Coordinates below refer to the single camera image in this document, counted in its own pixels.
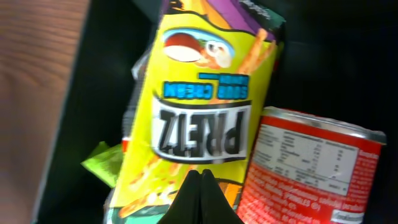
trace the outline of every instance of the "yellow snack bag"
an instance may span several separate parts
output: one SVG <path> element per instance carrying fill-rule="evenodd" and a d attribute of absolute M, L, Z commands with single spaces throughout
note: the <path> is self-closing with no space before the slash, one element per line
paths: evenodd
<path fill-rule="evenodd" d="M 191 169 L 210 169 L 236 206 L 274 66 L 273 30 L 283 18 L 269 9 L 166 2 L 110 203 L 113 223 L 156 223 Z"/>

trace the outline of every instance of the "metal can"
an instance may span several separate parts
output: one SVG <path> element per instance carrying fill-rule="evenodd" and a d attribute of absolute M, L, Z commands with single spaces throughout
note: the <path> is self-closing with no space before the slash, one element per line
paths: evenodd
<path fill-rule="evenodd" d="M 264 109 L 238 215 L 245 223 L 362 223 L 386 136 Z"/>

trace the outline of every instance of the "green plastic packet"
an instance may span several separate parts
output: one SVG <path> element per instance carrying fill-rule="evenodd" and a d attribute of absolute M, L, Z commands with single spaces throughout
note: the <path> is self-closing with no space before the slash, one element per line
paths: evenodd
<path fill-rule="evenodd" d="M 111 188 L 115 187 L 123 162 L 122 146 L 109 147 L 100 142 L 88 159 L 81 164 Z"/>

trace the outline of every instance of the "can lid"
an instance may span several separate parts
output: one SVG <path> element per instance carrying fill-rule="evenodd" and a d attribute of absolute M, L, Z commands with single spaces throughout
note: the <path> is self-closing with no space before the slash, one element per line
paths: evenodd
<path fill-rule="evenodd" d="M 273 106 L 265 107 L 262 115 L 286 119 L 288 121 L 334 131 L 336 133 L 347 134 L 357 138 L 375 141 L 383 145 L 387 142 L 386 135 L 382 131 L 372 131 L 355 124 L 337 121 L 331 118 L 322 118 L 311 114 L 280 109 Z"/>

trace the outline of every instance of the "tin can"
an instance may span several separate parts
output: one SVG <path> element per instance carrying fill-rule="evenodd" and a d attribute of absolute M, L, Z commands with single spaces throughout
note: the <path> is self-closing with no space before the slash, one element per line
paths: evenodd
<path fill-rule="evenodd" d="M 386 136 L 264 109 L 238 215 L 245 223 L 362 223 Z"/>

